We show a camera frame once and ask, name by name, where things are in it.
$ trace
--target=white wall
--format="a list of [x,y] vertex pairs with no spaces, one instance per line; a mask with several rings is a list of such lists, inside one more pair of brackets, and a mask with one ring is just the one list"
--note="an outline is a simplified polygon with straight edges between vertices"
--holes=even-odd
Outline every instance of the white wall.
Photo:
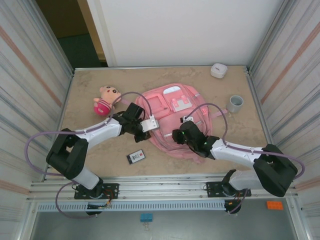
[[111,67],[247,65],[283,0],[88,0]]

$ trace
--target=plush pig doll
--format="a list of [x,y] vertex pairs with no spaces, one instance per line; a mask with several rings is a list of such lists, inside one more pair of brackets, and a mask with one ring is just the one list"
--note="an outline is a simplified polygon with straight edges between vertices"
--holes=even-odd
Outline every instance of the plush pig doll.
[[101,98],[94,98],[95,102],[93,105],[93,110],[96,114],[100,116],[107,116],[111,111],[111,104],[116,100],[121,93],[112,86],[100,87]]

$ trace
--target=tabletop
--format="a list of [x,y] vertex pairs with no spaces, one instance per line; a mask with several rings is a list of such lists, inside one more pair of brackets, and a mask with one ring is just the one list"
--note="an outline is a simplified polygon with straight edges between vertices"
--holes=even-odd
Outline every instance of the tabletop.
[[[226,140],[252,147],[264,147],[267,144],[243,66],[228,66],[226,75],[221,79],[210,75],[209,66],[76,70],[62,127],[78,130],[105,119],[94,113],[93,109],[93,98],[100,97],[100,87],[113,86],[121,93],[144,93],[171,83],[193,86],[208,103],[215,103],[223,109],[232,95],[241,96],[244,100],[242,109],[238,113],[226,114]],[[130,94],[124,98],[134,102],[136,97]],[[117,103],[115,111],[123,111],[126,108],[127,105]],[[210,107],[210,110],[211,113],[217,112],[214,107]],[[225,131],[223,118],[220,116],[213,119],[212,124],[212,135],[221,137]],[[145,159],[129,164],[127,155],[141,149]],[[203,163],[195,163],[192,159],[176,159],[159,150],[148,140],[135,143],[134,136],[128,133],[91,148],[87,153],[85,165],[100,177],[226,173],[231,169],[248,169],[223,159],[206,158]]]

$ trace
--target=black bracket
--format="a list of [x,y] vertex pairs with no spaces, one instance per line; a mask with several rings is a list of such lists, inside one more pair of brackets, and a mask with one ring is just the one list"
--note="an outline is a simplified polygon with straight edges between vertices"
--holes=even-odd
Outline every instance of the black bracket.
[[75,188],[74,199],[117,199],[119,194],[118,183],[103,183],[102,193],[98,197],[90,196],[90,192],[82,185],[78,185]]
[[[235,190],[234,192],[226,192],[224,189],[224,184],[221,181],[209,181],[206,184],[206,193],[208,198],[226,198],[226,197],[243,197],[245,195],[246,189]],[[246,197],[250,197],[251,190],[248,189]]]

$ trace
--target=blue block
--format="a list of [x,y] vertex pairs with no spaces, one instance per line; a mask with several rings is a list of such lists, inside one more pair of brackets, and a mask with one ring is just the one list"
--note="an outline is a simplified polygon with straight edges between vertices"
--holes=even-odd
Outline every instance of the blue block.
[[140,215],[140,222],[141,223],[151,223],[153,219],[152,213],[142,213]]

